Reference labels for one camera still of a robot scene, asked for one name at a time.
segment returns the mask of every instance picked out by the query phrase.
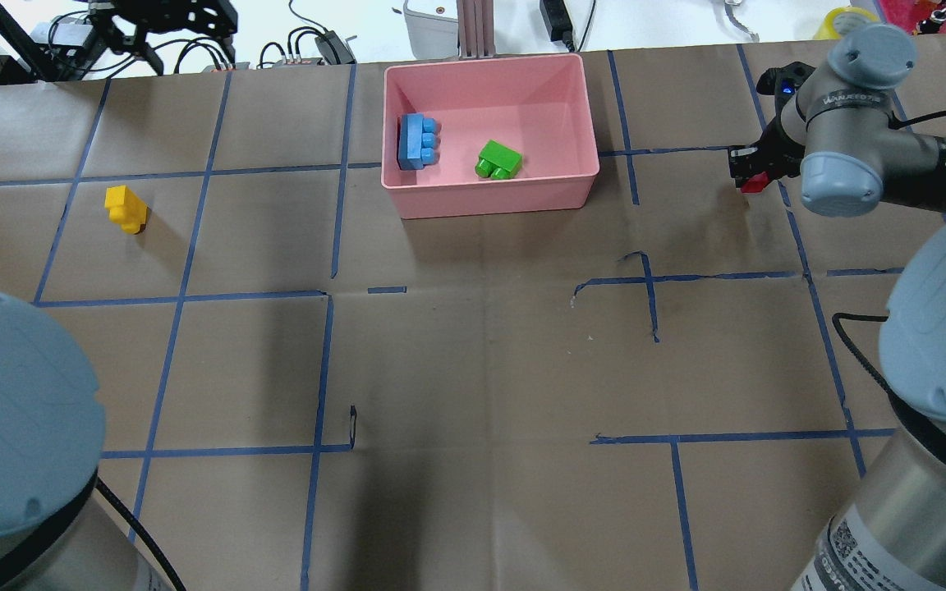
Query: blue painter's tape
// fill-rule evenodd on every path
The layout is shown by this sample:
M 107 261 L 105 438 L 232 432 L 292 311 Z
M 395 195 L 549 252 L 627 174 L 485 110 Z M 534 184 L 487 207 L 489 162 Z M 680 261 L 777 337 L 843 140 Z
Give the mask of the blue painter's tape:
M 652 264 L 649 255 L 641 252 L 641 267 L 645 270 L 645 287 L 649 291 L 649 318 L 652 321 L 652 340 L 659 341 L 659 317 L 656 314 L 656 281 L 652 277 Z
M 327 293 L 316 289 L 304 291 L 251 291 L 237 293 L 209 293 L 185 295 L 185 302 L 228 302 L 229 300 L 288 300 L 291 298 L 323 298 Z
M 94 135 L 97 134 L 97 127 L 101 122 L 101 115 L 104 113 L 104 104 L 108 101 L 108 91 L 111 88 L 112 80 L 105 80 L 104 89 L 101 91 L 101 101 L 97 105 L 97 112 L 94 113 L 94 123 L 90 125 L 90 133 L 86 136 L 82 156 L 79 157 L 79 166 L 76 168 L 74 178 L 71 179 L 71 189 L 68 191 L 68 197 L 64 202 L 64 213 L 61 213 L 61 220 L 57 224 L 57 233 L 53 235 L 53 243 L 49 247 L 49 256 L 46 258 L 46 264 L 42 268 L 42 277 L 39 279 L 39 287 L 34 291 L 34 302 L 36 303 L 42 300 L 42 292 L 46 289 L 46 281 L 49 280 L 50 269 L 53 269 L 53 261 L 57 258 L 57 248 L 61 245 L 61 236 L 64 235 L 64 226 L 67 225 L 68 214 L 71 213 L 71 203 L 75 202 L 76 191 L 79 190 L 79 179 L 82 177 L 82 169 L 86 166 L 86 159 L 90 157 L 90 147 L 94 145 Z
M 406 293 L 406 285 L 396 285 L 393 287 L 368 287 L 367 292 L 374 293 Z
M 684 542 L 684 562 L 686 562 L 688 571 L 688 588 L 691 591 L 699 591 L 699 577 L 696 576 L 696 553 L 691 545 L 691 526 L 688 524 L 688 502 L 684 497 L 681 454 L 676 442 L 671 444 L 671 463 L 673 465 L 673 489 L 677 494 L 677 513 L 681 521 L 681 541 Z
M 619 70 L 615 67 L 615 53 L 608 50 L 608 68 L 612 70 L 612 87 L 615 89 L 615 103 L 619 108 L 619 125 L 622 127 L 622 147 L 630 149 L 630 128 L 627 127 L 627 108 L 622 101 L 622 87 L 619 85 Z
M 728 150 L 728 146 L 693 146 L 693 147 L 671 147 L 671 149 L 619 149 L 619 150 L 601 150 L 597 156 L 601 158 L 614 158 L 618 156 L 647 156 L 653 153 L 679 153 L 679 151 L 720 151 Z
M 746 279 L 786 279 L 786 277 L 798 277 L 797 272 L 749 272 L 749 273 L 718 273 L 718 274 L 664 274 L 664 276 L 653 277 L 656 283 L 667 283 L 670 281 L 699 281 L 703 279 L 721 279 L 729 281 L 739 281 Z
M 890 267 L 889 269 L 831 269 L 827 277 L 856 277 L 871 276 L 871 274 L 900 274 L 904 267 Z
M 780 184 L 780 194 L 786 194 L 786 187 Z M 845 404 L 845 385 L 842 383 L 842 375 L 838 372 L 838 361 L 834 358 L 834 347 L 830 341 L 830 332 L 827 330 L 827 324 L 823 317 L 823 306 L 820 304 L 820 296 L 815 289 L 815 282 L 812 281 L 812 271 L 808 265 L 808 255 L 805 254 L 805 243 L 802 240 L 801 232 L 798 229 L 798 221 L 795 214 L 788 210 L 788 223 L 791 225 L 791 233 L 795 238 L 795 244 L 798 245 L 798 257 L 801 259 L 803 277 L 806 277 L 808 284 L 808 293 L 812 300 L 812 313 L 815 314 L 815 321 L 819 326 L 820 337 L 823 339 L 824 352 L 827 355 L 827 365 L 830 367 L 830 377 L 834 381 L 834 392 L 838 394 L 838 406 L 842 409 L 842 415 L 845 418 L 845 426 L 849 432 L 849 446 L 852 447 L 852 459 L 856 462 L 856 470 L 859 471 L 861 478 L 867 474 L 867 464 L 863 459 L 863 451 L 860 449 L 860 441 L 856 438 L 856 423 L 852 420 L 852 412 Z
M 142 172 L 136 175 L 106 175 L 106 176 L 83 176 L 79 179 L 80 183 L 104 183 L 104 182 L 126 182 L 143 181 L 149 179 L 187 179 L 191 176 L 203 176 L 203 171 L 186 172 Z
M 225 107 L 228 104 L 228 90 L 232 87 L 232 72 L 225 72 L 225 84 L 222 88 L 221 104 L 218 106 L 218 119 L 214 123 L 214 137 L 210 141 L 210 151 L 207 154 L 207 164 L 203 169 L 203 184 L 200 187 L 200 199 L 195 206 L 195 220 L 192 222 L 191 238 L 188 240 L 188 255 L 185 258 L 184 272 L 181 273 L 181 287 L 177 291 L 177 306 L 173 310 L 173 322 L 170 324 L 170 337 L 166 344 L 166 355 L 163 359 L 163 370 L 158 379 L 158 391 L 155 393 L 155 405 L 153 415 L 151 415 L 151 424 L 148 428 L 148 440 L 145 444 L 145 457 L 141 463 L 141 475 L 138 478 L 138 491 L 136 491 L 134 501 L 134 516 L 141 516 L 141 509 L 144 505 L 145 488 L 148 485 L 148 468 L 151 465 L 151 454 L 155 447 L 155 434 L 158 431 L 158 421 L 163 411 L 163 399 L 166 396 L 166 384 L 170 377 L 170 364 L 173 363 L 173 349 L 177 345 L 177 332 L 181 326 L 181 312 L 185 306 L 185 292 L 188 289 L 188 279 L 191 277 L 192 261 L 195 258 L 195 244 L 199 240 L 200 224 L 203 220 L 203 210 L 206 206 L 207 187 L 210 185 L 210 173 L 214 171 L 214 156 L 218 153 L 218 140 L 221 139 L 222 122 L 225 120 Z M 129 538 L 134 541 L 134 531 L 131 530 Z
M 868 437 L 885 437 L 893 434 L 892 429 L 870 431 Z M 590 445 L 646 445 L 664 444 L 664 442 L 774 442 L 798 440 L 840 440 L 848 438 L 847 429 L 826 431 L 762 431 L 762 433 L 684 433 L 672 435 L 621 435 L 605 437 L 597 435 Z
M 858 438 L 889 438 L 896 433 L 896 429 L 857 429 Z
M 63 185 L 74 179 L 36 179 L 30 181 L 0 181 L 0 187 L 27 187 L 37 185 Z
M 33 302 L 38 308 L 91 308 L 97 306 L 142 306 L 147 304 L 176 304 L 177 298 L 121 298 L 117 300 L 57 300 Z
M 637 172 L 634 171 L 634 157 L 627 156 L 627 176 L 630 178 L 630 196 L 634 205 L 641 205 L 641 193 L 637 190 Z
M 153 449 L 151 457 L 299 456 L 311 454 L 311 445 L 267 447 L 218 447 L 204 449 Z
M 757 84 L 754 82 L 754 75 L 751 74 L 751 64 L 747 63 L 743 44 L 736 45 L 736 53 L 739 53 L 739 63 L 743 66 L 743 77 L 746 78 L 746 85 L 748 89 L 751 89 L 751 101 L 754 102 L 754 111 L 758 113 L 758 123 L 761 124 L 762 130 L 764 130 L 765 112 L 761 111 L 761 101 L 758 100 Z
M 324 348 L 319 358 L 319 400 L 316 404 L 316 430 L 313 437 L 315 452 L 312 454 L 312 467 L 309 472 L 309 493 L 305 499 L 305 539 L 301 549 L 301 591 L 308 591 L 309 568 L 312 562 L 312 527 L 315 523 L 316 490 L 319 487 L 319 459 L 322 456 L 324 442 L 324 412 L 327 406 L 327 381 L 330 375 L 331 340 L 334 334 L 334 299 L 328 295 L 327 319 L 324 323 Z M 350 407 L 351 416 L 356 419 L 356 408 Z
M 636 283 L 645 283 L 644 277 L 597 277 L 597 279 L 590 279 L 586 283 L 581 283 L 575 285 L 575 291 L 572 292 L 572 296 L 578 296 L 579 291 L 590 287 L 592 285 L 627 285 L 627 284 L 636 284 Z
M 900 97 L 898 97 L 897 93 L 893 93 L 893 111 L 897 113 L 897 117 L 901 117 L 901 119 L 904 120 L 907 119 L 907 112 L 904 111 L 904 105 L 900 102 Z M 908 125 L 908 127 L 905 127 L 905 130 L 913 131 L 913 126 Z
M 331 279 L 338 276 L 338 258 L 342 251 L 342 217 L 345 214 L 345 182 L 349 168 L 349 139 L 352 130 L 352 104 L 356 94 L 356 65 L 349 66 L 349 91 L 345 103 L 345 130 L 342 131 L 342 168 L 338 172 L 338 204 L 334 209 L 334 244 L 331 249 Z
M 211 176 L 263 175 L 266 172 L 316 172 L 337 171 L 342 166 L 337 164 L 308 164 L 305 166 L 262 166 L 259 168 L 227 168 L 225 171 L 211 172 Z

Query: label sticker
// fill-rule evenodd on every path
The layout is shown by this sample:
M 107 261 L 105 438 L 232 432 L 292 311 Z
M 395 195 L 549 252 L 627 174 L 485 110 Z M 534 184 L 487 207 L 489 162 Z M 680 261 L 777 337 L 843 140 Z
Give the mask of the label sticker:
M 170 591 L 166 581 L 160 579 L 148 561 L 141 554 L 135 552 L 135 555 L 138 557 L 138 575 L 134 577 L 134 591 Z
M 795 586 L 791 587 L 791 591 L 827 591 L 823 580 L 820 579 L 818 573 L 815 572 L 815 561 L 811 561 L 810 564 L 805 567 L 804 571 L 798 577 Z
M 849 579 L 871 591 L 946 591 L 897 560 L 867 529 L 856 505 L 833 522 L 830 547 Z

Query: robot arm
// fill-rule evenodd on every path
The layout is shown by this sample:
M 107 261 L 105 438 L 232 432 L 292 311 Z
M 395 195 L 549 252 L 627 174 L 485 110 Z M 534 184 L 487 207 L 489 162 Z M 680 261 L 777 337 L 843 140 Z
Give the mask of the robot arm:
M 891 94 L 910 74 L 915 45 L 896 27 L 863 27 L 812 70 L 766 72 L 759 93 L 777 113 L 758 142 L 732 146 L 729 172 L 744 192 L 805 177 L 802 203 L 825 216 L 860 216 L 880 201 L 946 213 L 946 138 L 898 130 Z
M 871 24 L 815 70 L 793 63 L 766 72 L 758 90 L 776 94 L 778 116 L 758 142 L 729 149 L 732 178 L 754 192 L 800 172 L 802 203 L 831 217 L 860 216 L 880 201 L 946 213 L 946 138 L 900 131 L 890 112 L 915 60 L 904 31 Z M 946 424 L 946 226 L 908 263 L 887 307 L 885 377 L 912 408 Z

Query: black wire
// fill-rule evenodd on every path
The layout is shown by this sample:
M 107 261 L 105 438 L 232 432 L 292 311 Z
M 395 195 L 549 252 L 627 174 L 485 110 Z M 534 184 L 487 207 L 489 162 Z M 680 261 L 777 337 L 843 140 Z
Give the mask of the black wire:
M 315 24 L 315 25 L 318 26 L 321 30 L 323 30 L 324 33 L 327 33 L 327 27 L 326 27 L 326 26 L 323 26 L 322 24 L 320 24 L 319 22 L 316 22 L 315 20 L 312 20 L 312 19 L 310 19 L 310 18 L 305 18 L 305 16 L 302 16 L 302 15 L 300 15 L 300 14 L 297 14 L 297 12 L 294 11 L 294 0 L 288 0 L 288 2 L 287 2 L 287 10 L 290 11 L 290 14 L 292 14 L 292 15 L 294 15 L 294 16 L 297 16 L 297 18 L 300 18 L 300 19 L 304 20 L 304 22 L 308 22 L 308 23 Z
M 148 534 L 148 530 L 142 526 L 141 521 L 138 521 L 138 519 L 134 517 L 134 513 L 131 513 L 131 510 L 127 509 L 126 505 L 123 505 L 119 497 L 116 497 L 116 493 L 113 493 L 112 489 L 109 489 L 108 485 L 104 483 L 101 476 L 98 476 L 97 485 L 95 485 L 95 487 L 97 487 L 98 493 L 101 493 L 102 497 L 104 497 L 104 500 L 108 501 L 109 505 L 112 505 L 112 509 L 119 512 L 119 514 L 123 516 L 123 519 L 126 520 L 126 523 L 134 528 L 135 534 L 138 534 L 138 538 L 141 538 L 141 542 L 145 543 L 145 546 L 151 551 L 151 555 L 155 557 L 155 561 L 163 568 L 163 575 L 166 575 L 170 580 L 174 591 L 187 591 L 185 585 L 181 583 L 181 577 L 177 576 L 177 571 L 170 565 L 170 561 L 166 560 L 166 554 L 163 553 L 154 539 L 151 538 L 151 534 Z
M 287 34 L 287 50 L 288 52 L 290 52 L 290 55 L 292 56 L 294 55 L 294 53 L 299 53 L 299 55 L 301 55 L 301 52 L 297 50 L 297 46 L 292 45 L 292 36 L 295 33 L 299 33 L 299 31 L 302 31 L 302 30 L 311 30 L 313 31 L 313 33 L 319 33 L 318 30 L 312 29 L 311 26 L 300 26 L 300 27 L 297 27 L 297 29 L 290 31 L 290 33 Z
M 195 48 L 206 49 L 207 53 L 210 53 L 210 60 L 213 61 L 215 70 L 222 70 L 221 62 L 218 60 L 217 53 L 214 53 L 214 48 L 200 41 L 189 41 L 188 44 L 185 44 L 184 48 L 181 48 L 181 53 L 177 55 L 177 64 L 174 64 L 173 67 L 174 74 L 181 74 L 181 62 L 185 61 L 188 52 L 191 52 L 191 50 Z
M 946 109 L 943 111 L 927 113 L 922 117 L 915 117 L 915 119 L 908 119 L 907 121 L 896 120 L 893 124 L 890 125 L 894 130 L 903 130 L 904 127 L 908 125 L 915 125 L 916 123 L 922 123 L 923 121 L 930 121 L 934 119 L 939 119 L 940 117 L 946 117 Z
M 226 52 L 225 46 L 221 45 L 220 40 L 213 37 L 207 37 L 205 34 L 203 37 L 195 37 L 188 40 L 189 44 L 194 44 L 196 41 L 214 41 L 214 44 L 217 46 L 211 45 L 210 47 L 218 54 L 218 57 L 221 59 L 221 63 L 224 65 L 232 65 L 233 67 L 236 66 L 236 61 L 233 61 L 232 58 L 228 56 L 228 52 Z
M 284 61 L 287 60 L 287 53 L 284 52 L 284 50 L 282 50 L 282 45 L 281 45 L 281 44 L 277 44 L 277 42 L 275 42 L 275 41 L 269 41 L 269 42 L 268 42 L 267 44 L 265 44 L 265 46 L 262 48 L 262 53 L 260 53 L 260 55 L 258 56 L 258 68 L 261 68 L 261 67 L 262 67 L 262 64 L 265 63 L 265 52 L 266 52 L 266 50 L 268 50 L 268 48 L 272 48 L 273 46 L 275 46 L 276 49 L 279 49 L 279 55 L 282 56 L 282 59 L 284 59 Z
M 333 55 L 334 55 L 334 63 L 335 63 L 335 64 L 342 63 L 342 59 L 341 59 L 340 57 L 338 57 L 338 50 L 334 48 L 334 45 L 331 44 L 330 41 L 328 41 L 328 39 L 327 39 L 327 37 L 325 36 L 325 34 L 320 33 L 318 30 L 303 30 L 303 31 L 301 31 L 301 33 L 297 34 L 297 39 L 294 40 L 294 49 L 295 49 L 295 50 L 297 50 L 297 45 L 299 45 L 299 44 L 301 43 L 301 38 L 305 37 L 306 34 L 315 34 L 316 37 L 319 37 L 319 38 L 323 39 L 324 44 L 327 44 L 328 48 L 331 48 L 331 53 L 333 53 Z M 301 50 L 297 50 L 297 56 L 298 56 L 298 57 L 301 57 Z
M 872 317 L 872 315 L 864 314 L 848 314 L 848 313 L 837 313 L 830 317 L 831 324 L 834 325 L 834 330 L 838 333 L 838 339 L 842 340 L 842 344 L 845 345 L 845 348 L 848 348 L 849 352 L 852 353 L 852 356 L 855 356 L 857 362 L 860 362 L 860 366 L 863 366 L 864 370 L 875 379 L 875 382 L 879 386 L 882 386 L 882 389 L 885 390 L 885 393 L 890 396 L 896 396 L 897 393 L 893 392 L 893 389 L 889 386 L 889 382 L 886 381 L 884 375 L 881 371 L 875 369 L 875 366 L 872 365 L 870 360 L 867 359 L 867 356 L 864 355 L 863 351 L 860 351 L 860 347 L 857 347 L 856 343 L 853 343 L 852 339 L 848 336 L 848 333 L 845 333 L 845 328 L 842 326 L 842 321 L 844 319 L 852 319 L 852 321 L 857 322 L 885 322 L 889 317 Z
M 167 41 L 167 42 L 165 42 L 165 44 L 155 45 L 155 46 L 153 47 L 153 50 L 159 50 L 159 49 L 162 49 L 162 48 L 166 48 L 166 46 L 168 46 L 168 45 L 174 45 L 174 44 L 188 44 L 189 41 L 191 41 L 191 40 L 189 40 L 189 39 L 173 39 L 172 41 Z M 136 63 L 138 63 L 138 62 L 141 62 L 141 61 L 144 61 L 144 60 L 136 59 L 136 57 L 129 57 L 129 59 L 126 60 L 126 63 L 121 64 L 121 67 L 119 68 L 119 70 L 113 71 L 112 74 L 109 74 L 108 76 L 105 76 L 104 78 L 105 78 L 105 79 L 108 79 L 108 78 L 115 78 L 116 75 L 119 74 L 119 72 L 124 71 L 124 70 L 126 70 L 128 67 L 131 67 L 131 65 L 134 65 L 134 64 L 136 64 Z
M 579 48 L 576 52 L 582 52 L 582 46 L 586 45 L 586 35 L 590 33 L 590 23 L 594 22 L 594 11 L 597 10 L 597 0 L 590 4 L 590 15 L 586 17 L 586 27 L 582 30 L 582 37 L 579 39 Z

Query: gray cylinder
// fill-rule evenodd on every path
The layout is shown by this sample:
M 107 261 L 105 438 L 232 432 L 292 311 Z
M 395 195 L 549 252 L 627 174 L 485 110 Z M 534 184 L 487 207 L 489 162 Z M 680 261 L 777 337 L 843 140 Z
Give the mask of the gray cylinder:
M 0 557 L 30 532 L 0 538 Z M 8 591 L 170 591 L 163 577 L 136 551 L 112 517 L 89 498 L 64 534 Z
M 946 591 L 946 466 L 900 428 L 792 591 Z

